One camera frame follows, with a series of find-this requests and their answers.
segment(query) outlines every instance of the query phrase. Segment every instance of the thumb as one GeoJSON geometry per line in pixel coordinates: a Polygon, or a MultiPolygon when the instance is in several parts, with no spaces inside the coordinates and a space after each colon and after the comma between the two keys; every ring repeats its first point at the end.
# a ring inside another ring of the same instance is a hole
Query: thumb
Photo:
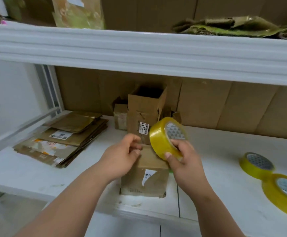
{"type": "Polygon", "coordinates": [[[179,160],[176,159],[170,152],[166,152],[164,155],[173,171],[181,166],[181,162],[179,162],[179,160]]]}
{"type": "Polygon", "coordinates": [[[130,159],[133,160],[133,162],[136,161],[136,159],[139,157],[140,155],[140,150],[136,149],[136,150],[133,150],[132,152],[129,153],[129,157],[130,159]]]}

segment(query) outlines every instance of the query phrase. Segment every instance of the yellow tape roll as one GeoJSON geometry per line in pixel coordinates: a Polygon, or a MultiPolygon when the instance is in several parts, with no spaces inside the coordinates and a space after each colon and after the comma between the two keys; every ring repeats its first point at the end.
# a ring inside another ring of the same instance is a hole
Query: yellow tape roll
{"type": "Polygon", "coordinates": [[[170,139],[187,139],[180,123],[170,117],[165,117],[153,125],[149,132],[150,143],[156,154],[165,160],[164,154],[170,152],[176,158],[181,158],[181,152],[173,146],[170,139]]]}
{"type": "Polygon", "coordinates": [[[275,169],[271,161],[253,152],[244,154],[239,163],[244,172],[261,180],[268,178],[275,169]]]}
{"type": "Polygon", "coordinates": [[[265,196],[278,207],[287,213],[287,176],[273,174],[262,181],[262,189],[265,196]]]}

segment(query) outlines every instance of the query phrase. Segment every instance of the floor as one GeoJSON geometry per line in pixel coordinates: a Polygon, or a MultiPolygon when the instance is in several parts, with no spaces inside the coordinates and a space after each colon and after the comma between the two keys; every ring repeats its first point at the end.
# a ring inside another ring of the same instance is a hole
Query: floor
{"type": "MultiPolygon", "coordinates": [[[[47,204],[44,201],[4,194],[0,201],[6,210],[5,217],[11,224],[0,221],[0,237],[12,237],[20,228],[35,218],[47,204]]],[[[85,237],[178,237],[195,236],[195,233],[178,231],[141,221],[94,213],[85,237]]]]}

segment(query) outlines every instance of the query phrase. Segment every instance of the upper shelf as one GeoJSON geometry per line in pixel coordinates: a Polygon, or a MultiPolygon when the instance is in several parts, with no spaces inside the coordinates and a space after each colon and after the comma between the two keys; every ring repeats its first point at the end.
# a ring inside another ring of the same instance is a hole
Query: upper shelf
{"type": "Polygon", "coordinates": [[[0,25],[0,59],[287,85],[287,40],[0,25]]]}

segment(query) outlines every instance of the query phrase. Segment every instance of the forearm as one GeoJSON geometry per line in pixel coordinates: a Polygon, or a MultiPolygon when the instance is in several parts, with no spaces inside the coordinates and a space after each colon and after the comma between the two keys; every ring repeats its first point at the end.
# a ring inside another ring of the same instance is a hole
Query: forearm
{"type": "Polygon", "coordinates": [[[209,184],[191,199],[197,210],[202,237],[245,237],[209,184]]]}
{"type": "Polygon", "coordinates": [[[82,237],[108,181],[97,165],[84,171],[15,237],[82,237]]]}

